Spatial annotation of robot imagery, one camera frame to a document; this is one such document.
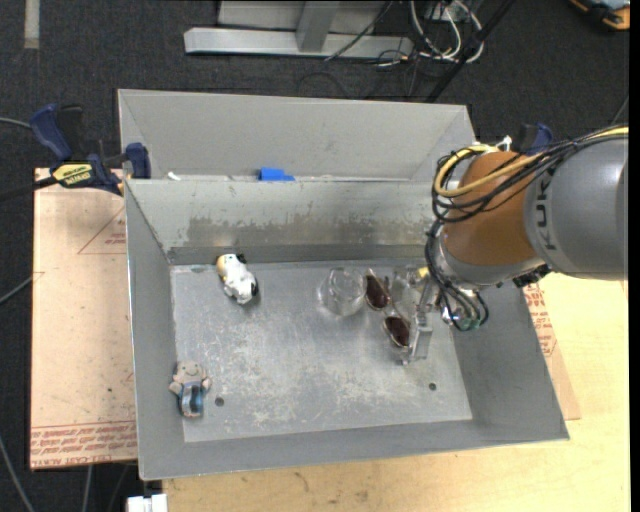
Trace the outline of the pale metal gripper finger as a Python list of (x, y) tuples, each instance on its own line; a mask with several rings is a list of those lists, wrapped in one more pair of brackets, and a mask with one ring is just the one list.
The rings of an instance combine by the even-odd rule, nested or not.
[(402, 365), (406, 366), (413, 361), (417, 350), (417, 345), (418, 330), (414, 327), (410, 327), (407, 330), (407, 334), (401, 337), (400, 361)]
[(418, 323), (414, 343), (414, 358), (426, 359), (429, 352), (430, 342), (433, 334), (433, 327), (429, 320)]

